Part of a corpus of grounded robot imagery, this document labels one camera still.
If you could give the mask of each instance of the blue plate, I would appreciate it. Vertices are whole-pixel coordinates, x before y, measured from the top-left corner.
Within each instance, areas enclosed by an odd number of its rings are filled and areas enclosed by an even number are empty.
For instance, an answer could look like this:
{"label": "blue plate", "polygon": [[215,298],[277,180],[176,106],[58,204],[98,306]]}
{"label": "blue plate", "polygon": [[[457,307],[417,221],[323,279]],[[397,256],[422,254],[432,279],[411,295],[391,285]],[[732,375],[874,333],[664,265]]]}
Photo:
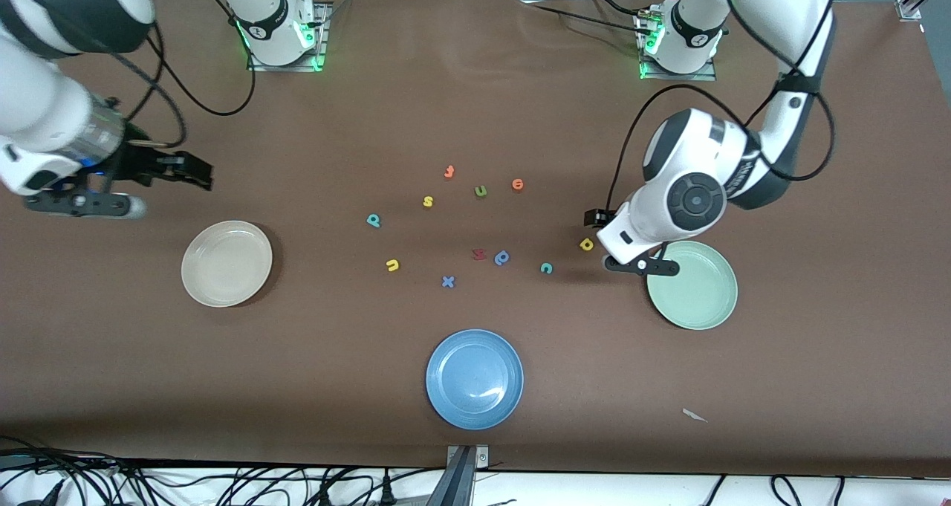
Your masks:
{"label": "blue plate", "polygon": [[429,358],[426,392],[438,414],[463,430],[501,424],[522,398],[522,361],[509,344],[486,330],[446,337]]}

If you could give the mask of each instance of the plate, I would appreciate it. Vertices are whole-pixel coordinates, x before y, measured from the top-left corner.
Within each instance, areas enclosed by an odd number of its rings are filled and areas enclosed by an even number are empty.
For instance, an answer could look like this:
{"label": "plate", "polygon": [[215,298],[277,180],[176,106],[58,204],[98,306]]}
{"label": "plate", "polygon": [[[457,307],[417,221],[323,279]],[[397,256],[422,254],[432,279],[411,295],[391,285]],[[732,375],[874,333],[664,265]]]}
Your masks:
{"label": "plate", "polygon": [[670,243],[663,258],[675,260],[680,272],[648,276],[648,293],[660,314],[689,330],[709,330],[730,317],[739,289],[720,252],[700,242],[680,241]]}
{"label": "plate", "polygon": [[208,307],[230,307],[254,296],[271,273],[271,242],[246,221],[223,221],[200,232],[181,259],[181,283]]}
{"label": "plate", "polygon": [[446,337],[429,360],[426,392],[449,424],[485,430],[505,421],[522,398],[519,354],[490,331],[465,330]]}

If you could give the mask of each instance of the light green plate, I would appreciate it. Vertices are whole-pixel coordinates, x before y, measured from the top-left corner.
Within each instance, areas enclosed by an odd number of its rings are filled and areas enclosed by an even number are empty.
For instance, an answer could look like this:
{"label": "light green plate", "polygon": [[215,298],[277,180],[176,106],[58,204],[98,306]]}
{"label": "light green plate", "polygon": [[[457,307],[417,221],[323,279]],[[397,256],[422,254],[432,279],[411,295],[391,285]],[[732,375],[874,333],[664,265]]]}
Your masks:
{"label": "light green plate", "polygon": [[673,242],[664,259],[680,265],[676,276],[648,276],[657,311],[689,330],[720,326],[736,307],[736,275],[719,252],[700,242]]}

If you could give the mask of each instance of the table surface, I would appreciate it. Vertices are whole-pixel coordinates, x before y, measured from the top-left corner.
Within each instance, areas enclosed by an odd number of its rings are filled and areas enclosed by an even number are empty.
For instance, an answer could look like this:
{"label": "table surface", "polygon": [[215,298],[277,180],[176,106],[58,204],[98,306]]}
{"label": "table surface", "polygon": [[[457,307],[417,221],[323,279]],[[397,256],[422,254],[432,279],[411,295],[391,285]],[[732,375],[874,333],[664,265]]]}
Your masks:
{"label": "table surface", "polygon": [[[193,92],[240,103],[248,73],[218,8],[156,5]],[[238,116],[201,113],[169,83],[212,192],[122,185],[149,202],[142,221],[49,218],[0,195],[0,426],[149,458],[439,465],[448,444],[487,443],[513,469],[946,476],[951,116],[917,25],[888,4],[835,11],[835,160],[700,236],[740,285],[709,332],[666,323],[641,279],[577,246],[629,121],[666,84],[638,79],[624,31],[514,0],[351,0],[325,70],[259,74]],[[731,28],[704,87],[742,115],[775,65]],[[106,56],[62,65],[126,110],[143,90]],[[646,114],[618,195],[687,106],[713,111],[675,92]],[[160,99],[137,123],[175,136]],[[826,136],[815,112],[803,169]],[[262,226],[276,264],[251,302],[211,309],[184,292],[181,255],[224,219]],[[484,432],[445,424],[423,384],[439,341],[472,327],[506,337],[526,375],[519,408]]]}

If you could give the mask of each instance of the white plate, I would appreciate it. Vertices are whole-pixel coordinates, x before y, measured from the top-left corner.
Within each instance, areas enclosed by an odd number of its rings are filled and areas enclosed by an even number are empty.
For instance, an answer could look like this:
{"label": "white plate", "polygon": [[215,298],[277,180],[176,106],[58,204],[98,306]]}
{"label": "white plate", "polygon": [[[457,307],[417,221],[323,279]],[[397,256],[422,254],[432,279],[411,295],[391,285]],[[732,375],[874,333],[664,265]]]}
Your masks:
{"label": "white plate", "polygon": [[184,290],[208,307],[254,296],[271,273],[271,242],[246,221],[223,221],[199,233],[181,259]]}

